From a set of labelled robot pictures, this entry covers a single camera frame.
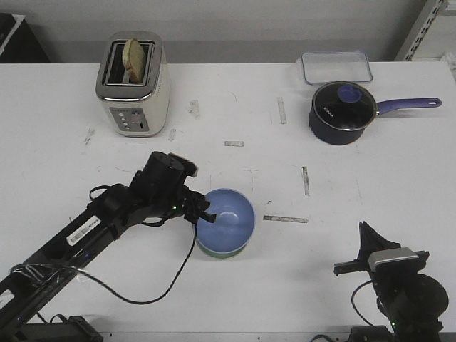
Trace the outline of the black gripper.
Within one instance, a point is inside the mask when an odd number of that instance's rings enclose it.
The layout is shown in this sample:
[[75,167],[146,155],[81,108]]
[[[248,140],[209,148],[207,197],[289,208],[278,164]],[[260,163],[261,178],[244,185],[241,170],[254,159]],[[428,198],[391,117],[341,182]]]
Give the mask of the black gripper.
[[171,192],[164,201],[163,219],[184,217],[191,223],[197,223],[199,219],[214,223],[217,216],[202,210],[207,210],[210,202],[206,197],[196,191],[191,191],[188,187],[179,187],[175,192]]
[[372,276],[416,274],[425,268],[429,251],[413,251],[382,237],[367,222],[359,223],[360,248],[353,261],[334,264],[336,276],[367,271]]

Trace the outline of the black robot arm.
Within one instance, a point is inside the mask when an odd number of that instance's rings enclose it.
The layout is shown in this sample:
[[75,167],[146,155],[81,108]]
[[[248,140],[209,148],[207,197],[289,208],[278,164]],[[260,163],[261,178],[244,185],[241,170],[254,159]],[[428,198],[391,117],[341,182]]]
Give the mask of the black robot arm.
[[334,265],[336,276],[366,271],[376,294],[379,311],[388,319],[386,326],[354,326],[349,341],[439,341],[443,329],[439,321],[449,297],[442,284],[420,271],[430,256],[413,251],[377,233],[367,222],[359,223],[360,249],[353,261]]
[[110,243],[130,227],[155,219],[153,227],[184,217],[213,223],[205,196],[185,185],[197,166],[178,155],[154,151],[128,185],[102,186],[86,209],[1,281],[12,298],[1,305],[1,339],[12,338]]

